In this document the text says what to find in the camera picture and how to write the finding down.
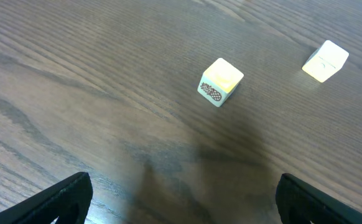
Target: white cube face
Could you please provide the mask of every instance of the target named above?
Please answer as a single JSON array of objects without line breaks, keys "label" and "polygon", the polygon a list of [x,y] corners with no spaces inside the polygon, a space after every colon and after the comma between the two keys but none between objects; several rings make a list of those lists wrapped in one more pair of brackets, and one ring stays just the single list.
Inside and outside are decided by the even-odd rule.
[{"label": "white cube face", "polygon": [[347,51],[327,40],[311,55],[302,70],[324,82],[342,68],[348,55]]},{"label": "white cube face", "polygon": [[242,78],[243,73],[219,58],[203,72],[198,92],[215,106],[221,106]]}]

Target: pineapple print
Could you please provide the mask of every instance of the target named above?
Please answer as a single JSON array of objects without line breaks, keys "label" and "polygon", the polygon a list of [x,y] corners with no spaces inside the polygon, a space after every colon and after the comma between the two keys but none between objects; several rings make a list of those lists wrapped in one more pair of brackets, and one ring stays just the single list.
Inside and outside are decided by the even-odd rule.
[{"label": "pineapple print", "polygon": [[215,101],[220,101],[222,96],[221,93],[217,90],[215,90],[214,88],[211,87],[211,85],[206,84],[206,83],[202,83],[200,85],[200,88],[207,93],[207,95],[211,96],[213,98],[213,100]]}]

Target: black object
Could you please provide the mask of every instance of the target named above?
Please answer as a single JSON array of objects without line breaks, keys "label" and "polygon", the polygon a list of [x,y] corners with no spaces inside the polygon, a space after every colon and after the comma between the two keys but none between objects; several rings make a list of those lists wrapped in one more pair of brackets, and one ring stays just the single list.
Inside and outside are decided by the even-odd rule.
[{"label": "black object", "polygon": [[276,204],[283,224],[362,224],[362,213],[292,174],[282,174]]},{"label": "black object", "polygon": [[0,213],[0,224],[84,223],[93,198],[86,172],[78,172]]}]

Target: wooden block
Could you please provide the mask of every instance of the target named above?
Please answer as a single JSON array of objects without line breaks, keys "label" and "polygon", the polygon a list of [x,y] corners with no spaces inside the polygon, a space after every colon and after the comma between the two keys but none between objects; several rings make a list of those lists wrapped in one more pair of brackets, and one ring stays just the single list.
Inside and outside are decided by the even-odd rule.
[{"label": "wooden block", "polygon": [[302,69],[318,81],[324,82],[342,68],[348,56],[346,50],[326,40],[310,56]]},{"label": "wooden block", "polygon": [[215,106],[221,106],[242,78],[243,73],[219,58],[203,72],[198,92]]}]

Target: wooden surface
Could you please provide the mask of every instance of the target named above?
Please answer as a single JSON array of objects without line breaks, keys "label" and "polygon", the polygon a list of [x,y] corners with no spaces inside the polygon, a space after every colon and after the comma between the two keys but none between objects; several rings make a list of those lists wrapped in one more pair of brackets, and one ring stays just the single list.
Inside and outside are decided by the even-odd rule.
[{"label": "wooden surface", "polygon": [[[326,39],[350,57],[319,84]],[[283,172],[362,212],[362,1],[0,0],[0,211],[78,171],[87,223],[280,223]]]}]

